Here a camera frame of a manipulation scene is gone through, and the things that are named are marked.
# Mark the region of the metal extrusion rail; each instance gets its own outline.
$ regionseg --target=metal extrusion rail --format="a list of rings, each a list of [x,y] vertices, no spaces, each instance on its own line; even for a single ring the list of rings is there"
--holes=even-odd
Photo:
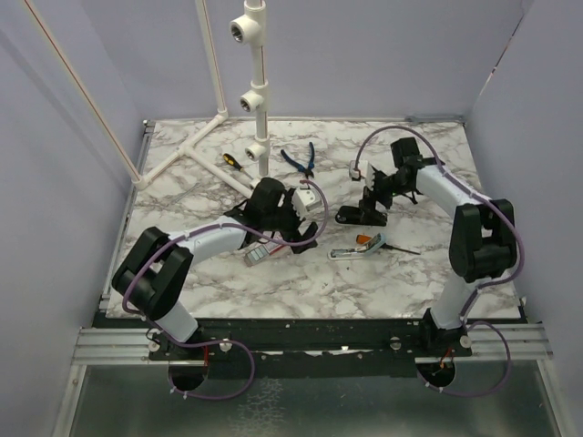
[[[505,336],[513,360],[546,360],[552,350],[542,324],[499,324]],[[83,329],[79,332],[73,365],[168,365],[184,364],[202,366],[203,361],[150,361],[150,341],[145,329]],[[486,326],[479,326],[469,333],[473,356],[457,361],[502,361],[506,352],[502,341]],[[418,358],[416,362],[432,362],[435,358]]]

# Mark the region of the metal floor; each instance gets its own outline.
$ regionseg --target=metal floor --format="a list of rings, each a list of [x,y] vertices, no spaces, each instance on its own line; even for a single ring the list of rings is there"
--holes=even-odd
[[[452,388],[494,385],[501,362],[462,362]],[[89,367],[76,437],[553,437],[559,436],[535,361],[517,361],[496,395],[458,399],[417,379],[256,380],[231,401],[169,394],[165,366]],[[206,381],[224,393],[239,381]]]

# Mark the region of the lavender wall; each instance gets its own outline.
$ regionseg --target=lavender wall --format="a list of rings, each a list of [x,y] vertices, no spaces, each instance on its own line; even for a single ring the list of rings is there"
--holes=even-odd
[[[194,0],[80,0],[145,117],[215,113]],[[472,107],[528,2],[268,0],[271,112],[279,116],[460,115]],[[248,47],[208,0],[228,107],[244,115]]]
[[[583,433],[583,3],[537,0],[478,100],[467,136],[488,194],[515,205],[527,249],[517,281],[545,323]]]
[[[36,0],[135,158],[141,116],[76,0]],[[0,5],[0,428],[50,435],[129,177],[22,2]]]

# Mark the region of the wire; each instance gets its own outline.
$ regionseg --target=wire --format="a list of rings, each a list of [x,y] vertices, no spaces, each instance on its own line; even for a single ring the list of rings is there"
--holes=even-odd
[[[451,347],[447,348],[447,352],[445,353],[445,355],[444,355],[443,357],[441,357],[441,360],[439,361],[439,367],[440,367],[441,369],[443,369],[443,368],[444,368],[444,365],[445,365],[445,363],[444,363],[444,360],[445,360],[447,357],[449,357],[450,355],[452,356],[452,359],[451,359],[451,361],[450,361],[450,362],[454,362],[454,355],[453,355],[452,351],[453,351],[453,349],[452,349]]]
[[[204,367],[209,367],[209,346],[204,348]]]
[[[275,231],[273,231],[271,233],[270,237],[273,238],[274,235],[275,235]],[[257,242],[260,243],[260,244],[267,244],[267,243],[269,243],[269,241],[266,240],[266,239],[264,241],[261,241],[261,239],[258,239]]]
[[[168,377],[168,382],[170,384],[170,387],[172,388],[172,390],[170,392],[177,392],[182,394],[183,396],[187,396],[190,398],[196,398],[196,399],[202,399],[203,401],[226,401],[228,399],[233,399],[236,398],[237,396],[243,394],[247,389],[249,389],[249,387],[251,386],[251,384],[253,383],[253,378],[255,377],[255,360],[253,359],[253,354],[251,353],[251,351],[249,350],[249,348],[247,346],[245,346],[243,343],[241,343],[240,341],[236,341],[236,340],[213,340],[213,341],[204,341],[202,343],[185,343],[182,341],[177,341],[176,339],[173,339],[172,337],[170,337],[168,335],[167,332],[165,332],[165,335],[169,338],[170,341],[172,341],[174,344],[176,344],[177,346],[180,346],[181,348],[185,348],[185,349],[196,349],[196,348],[202,348],[205,346],[214,346],[217,344],[221,344],[221,343],[230,343],[233,344],[235,346],[240,347],[241,349],[243,349],[245,351],[245,353],[247,354],[247,356],[249,357],[249,363],[251,365],[251,370],[250,370],[250,374],[249,374],[249,378],[245,381],[245,383],[243,384],[243,386],[238,389],[237,391],[231,393],[231,394],[225,394],[225,395],[221,395],[221,396],[209,396],[206,394],[198,394],[195,393],[193,391],[183,391],[180,390],[176,387],[176,384],[174,383],[174,381],[172,380],[172,377],[169,375]]]
[[[506,383],[508,382],[508,380],[510,379],[510,374],[512,373],[512,357],[510,356],[510,346],[508,346],[508,341],[504,338],[504,335],[502,335],[502,332],[500,332],[500,330],[494,326],[492,323],[489,323],[485,320],[478,320],[475,321],[474,323],[472,323],[470,326],[467,327],[467,331],[471,331],[473,328],[475,328],[478,325],[486,325],[488,328],[490,328],[491,330],[493,330],[498,337],[500,337],[500,340],[502,341],[502,343],[504,344],[504,349],[506,350],[506,370],[504,372],[504,376],[502,377],[502,379],[498,382],[498,384],[496,384],[494,387],[492,387],[491,389],[487,389],[484,391],[471,391],[471,392],[466,392],[466,391],[454,391],[454,390],[450,390],[450,389],[446,389],[443,387],[436,387],[433,384],[431,384],[430,382],[428,382],[423,375],[418,371],[417,372],[417,377],[423,381],[425,387],[427,387],[428,389],[431,389],[433,391],[437,391],[439,393],[443,393],[443,394],[449,394],[450,396],[455,396],[458,398],[480,398],[483,396],[488,396],[490,394],[494,394],[500,390],[502,390],[502,388],[506,385]]]
[[[324,206],[324,219],[323,219],[322,225],[320,226],[320,228],[318,229],[318,231],[315,233],[315,235],[313,237],[311,237],[309,239],[306,239],[305,241],[299,241],[299,242],[285,241],[283,239],[273,239],[273,238],[270,238],[270,237],[267,237],[267,236],[263,235],[262,233],[260,233],[259,231],[255,230],[255,229],[248,228],[248,227],[243,226],[243,225],[238,224],[238,223],[221,223],[221,224],[215,223],[215,224],[212,224],[212,225],[207,225],[207,226],[203,226],[203,227],[194,229],[189,234],[183,234],[183,235],[181,235],[179,237],[176,237],[175,239],[170,240],[169,242],[167,242],[166,244],[164,244],[160,249],[158,249],[154,253],[154,255],[152,255],[150,257],[150,259],[148,259],[148,261],[146,261],[146,263],[138,271],[138,273],[136,274],[136,276],[134,277],[134,279],[129,283],[128,288],[126,289],[126,292],[124,293],[124,298],[123,298],[123,300],[121,302],[121,306],[124,309],[124,311],[125,312],[128,312],[130,314],[141,314],[140,311],[138,311],[138,310],[132,310],[128,306],[129,298],[131,296],[131,293],[134,291],[134,288],[136,288],[136,284],[144,276],[144,274],[146,273],[146,271],[148,271],[148,269],[150,268],[150,266],[159,259],[160,255],[162,255],[170,247],[176,245],[177,243],[180,243],[181,241],[183,241],[185,239],[190,239],[192,237],[196,237],[197,235],[204,234],[205,232],[209,232],[210,230],[214,230],[214,229],[235,228],[235,229],[245,230],[246,232],[250,232],[253,235],[257,235],[258,237],[264,237],[268,241],[271,241],[273,243],[277,243],[277,244],[283,245],[283,246],[301,247],[301,246],[305,246],[305,245],[310,244],[313,241],[315,241],[318,237],[321,236],[321,234],[324,232],[324,230],[326,229],[326,226],[328,224],[328,214],[329,214],[328,200],[324,196],[324,193],[323,193],[322,189],[315,182],[313,182],[311,180],[307,180],[307,179],[303,179],[300,182],[301,183],[308,184],[308,185],[311,185],[312,187],[314,187],[314,189],[320,195],[320,198],[322,199],[322,203],[323,203],[323,206]],[[194,349],[194,348],[201,348],[201,347],[204,347],[204,346],[213,346],[213,345],[221,344],[221,343],[230,343],[230,344],[233,344],[233,345],[238,346],[241,349],[243,349],[245,351],[245,353],[247,354],[247,356],[249,357],[249,361],[251,363],[251,372],[250,372],[249,379],[247,379],[247,381],[245,382],[245,384],[243,385],[243,387],[241,387],[239,390],[235,391],[232,394],[224,395],[224,396],[207,396],[207,395],[203,395],[203,394],[193,393],[193,392],[190,392],[190,391],[180,391],[180,390],[176,389],[176,387],[174,386],[171,378],[169,377],[169,383],[170,383],[170,385],[172,385],[174,391],[177,391],[179,393],[182,393],[185,396],[189,396],[189,397],[192,397],[192,398],[198,398],[198,399],[203,399],[203,400],[207,400],[207,401],[223,401],[223,400],[232,399],[232,398],[234,398],[236,396],[239,396],[240,394],[242,394],[244,391],[246,391],[251,386],[251,383],[253,382],[253,378],[255,376],[255,360],[253,359],[253,355],[252,355],[251,351],[249,350],[249,348],[247,348],[247,346],[245,346],[240,341],[236,341],[236,340],[213,340],[213,341],[205,341],[205,342],[202,342],[202,343],[185,343],[185,342],[178,341],[178,340],[174,339],[167,332],[165,332],[155,321],[150,320],[150,319],[147,319],[147,321],[152,326],[158,328],[161,332],[164,332],[164,334],[168,337],[168,339],[171,342],[173,342],[177,346],[180,346],[181,348]]]
[[[444,389],[443,387],[442,388],[435,387],[434,385],[427,382],[423,378],[421,373],[417,372],[418,376],[425,382],[425,386],[429,387],[432,390],[439,391],[440,393],[451,394],[452,396],[458,396],[458,397],[464,397],[464,398],[475,398],[475,397],[480,397],[480,396],[487,396],[488,394],[493,394],[493,393],[499,391],[500,389],[502,389],[502,387],[504,387],[504,385],[506,385],[506,382],[510,378],[510,372],[512,371],[512,357],[510,355],[510,348],[508,347],[508,342],[504,338],[504,335],[502,334],[502,332],[500,332],[500,330],[498,330],[491,323],[484,321],[484,320],[479,320],[479,321],[476,321],[475,323],[473,323],[472,325],[470,325],[469,327],[467,327],[465,325],[465,317],[466,317],[467,313],[469,312],[469,310],[472,308],[472,305],[474,304],[474,301],[477,299],[477,297],[479,295],[479,291],[481,289],[484,289],[485,287],[489,287],[492,285],[506,284],[507,282],[510,282],[511,280],[515,279],[520,274],[520,272],[522,271],[522,269],[524,268],[524,265],[525,265],[524,243],[523,243],[522,239],[520,238],[520,234],[518,234],[517,229],[510,222],[510,220],[504,214],[502,214],[502,212],[488,198],[476,193],[470,187],[467,187],[465,184],[460,182],[456,177],[454,177],[454,175],[452,175],[445,168],[444,164],[442,163],[441,159],[439,158],[439,155],[437,154],[437,150],[429,142],[429,140],[423,134],[417,132],[416,130],[414,130],[410,127],[390,125],[390,126],[379,127],[378,129],[376,129],[371,135],[369,135],[364,140],[364,142],[361,144],[360,148],[358,149],[358,153],[356,154],[356,160],[354,162],[354,169],[355,170],[358,171],[358,162],[360,161],[361,154],[363,153],[364,147],[371,141],[371,139],[373,139],[373,137],[380,134],[381,132],[384,132],[385,130],[404,130],[406,132],[409,132],[409,133],[415,135],[419,139],[421,139],[425,143],[425,145],[429,148],[432,155],[434,156],[435,164],[437,165],[439,172],[447,180],[449,180],[452,184],[454,184],[456,187],[458,187],[464,193],[466,193],[470,198],[475,198],[476,200],[480,201],[484,205],[488,206],[492,210],[492,212],[494,212],[502,220],[502,222],[510,229],[510,231],[514,235],[515,240],[517,241],[517,245],[518,245],[518,266],[517,266],[517,268],[509,276],[507,276],[505,278],[490,280],[488,282],[485,282],[483,284],[478,285],[476,287],[476,289],[472,292],[472,294],[470,294],[470,296],[468,297],[464,306],[462,307],[462,310],[460,311],[460,320],[462,321],[462,324],[464,325],[464,327],[467,328],[468,332],[471,331],[478,324],[483,324],[483,325],[486,325],[488,328],[494,330],[494,332],[500,337],[500,339],[504,343],[504,347],[506,349],[506,371],[505,371],[504,376],[500,380],[500,382],[492,389],[489,389],[486,391],[475,392],[475,393],[462,393],[459,391],[451,391],[448,389]]]

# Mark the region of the pliers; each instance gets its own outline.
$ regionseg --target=pliers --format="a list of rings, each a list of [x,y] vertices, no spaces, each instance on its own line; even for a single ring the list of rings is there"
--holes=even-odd
[[[316,155],[316,151],[313,148],[313,143],[310,141],[310,162],[308,163],[308,167],[304,167],[302,164],[300,164],[297,161],[294,161],[293,159],[291,159],[289,157],[289,155],[287,153],[285,153],[285,150],[281,150],[281,155],[283,156],[283,159],[286,160],[286,162],[288,164],[290,164],[291,166],[294,166],[298,169],[298,171],[300,173],[303,173],[305,177],[307,178],[313,178],[313,159],[315,158]]]

